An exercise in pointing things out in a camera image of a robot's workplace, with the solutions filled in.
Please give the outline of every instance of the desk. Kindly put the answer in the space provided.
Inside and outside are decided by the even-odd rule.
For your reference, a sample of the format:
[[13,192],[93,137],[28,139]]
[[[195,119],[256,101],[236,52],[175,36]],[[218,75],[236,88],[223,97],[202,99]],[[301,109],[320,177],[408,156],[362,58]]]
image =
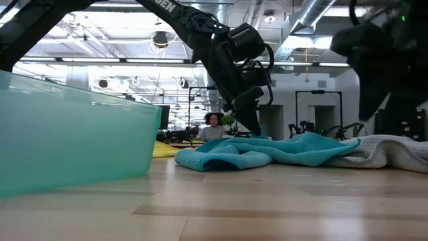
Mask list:
[[266,165],[145,177],[0,199],[1,241],[420,241],[428,178],[392,169]]
[[169,144],[170,146],[172,146],[172,147],[176,147],[176,148],[182,148],[182,149],[184,149],[184,148],[187,148],[187,147],[200,147],[201,145],[203,145],[203,144],[200,144],[200,143],[193,143],[193,145],[192,144],[190,144],[190,143],[170,143]]

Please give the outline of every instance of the plastic bin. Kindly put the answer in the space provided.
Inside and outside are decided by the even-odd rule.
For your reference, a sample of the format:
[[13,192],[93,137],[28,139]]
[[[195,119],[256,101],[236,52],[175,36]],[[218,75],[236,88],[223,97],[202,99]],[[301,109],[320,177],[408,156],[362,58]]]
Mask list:
[[161,108],[0,71],[0,196],[148,173]]

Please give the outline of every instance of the gray cloth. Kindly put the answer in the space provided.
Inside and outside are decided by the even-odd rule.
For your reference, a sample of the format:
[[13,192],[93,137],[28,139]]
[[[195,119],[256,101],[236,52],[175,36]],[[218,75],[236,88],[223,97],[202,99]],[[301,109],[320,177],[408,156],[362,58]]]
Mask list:
[[210,141],[213,139],[221,138],[226,132],[226,129],[221,126],[217,127],[205,127],[201,133],[199,133],[198,139],[201,141]]
[[[359,139],[361,140],[359,147],[346,155],[331,158],[325,166],[371,169],[389,166],[428,173],[428,142],[417,142],[409,137],[391,135],[371,135]],[[355,141],[356,138],[352,138],[341,142]]]

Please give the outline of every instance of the teal microfiber towel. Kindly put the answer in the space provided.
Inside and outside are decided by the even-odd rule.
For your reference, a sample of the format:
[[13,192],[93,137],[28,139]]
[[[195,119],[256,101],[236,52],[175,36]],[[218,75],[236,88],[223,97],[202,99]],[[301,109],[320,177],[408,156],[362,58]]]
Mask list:
[[195,151],[179,151],[175,162],[196,171],[243,170],[269,163],[317,167],[331,157],[351,152],[359,145],[360,140],[344,144],[315,133],[302,133],[285,141],[222,138],[209,141]]

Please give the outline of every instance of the woman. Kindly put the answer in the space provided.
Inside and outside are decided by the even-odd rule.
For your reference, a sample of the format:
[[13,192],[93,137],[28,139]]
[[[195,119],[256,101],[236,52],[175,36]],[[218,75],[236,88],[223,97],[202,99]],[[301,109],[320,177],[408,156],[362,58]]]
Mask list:
[[205,127],[199,134],[198,139],[201,141],[210,141],[213,139],[221,138],[226,134],[226,129],[221,126],[221,118],[224,114],[222,113],[208,113],[205,115],[205,123],[210,125]]

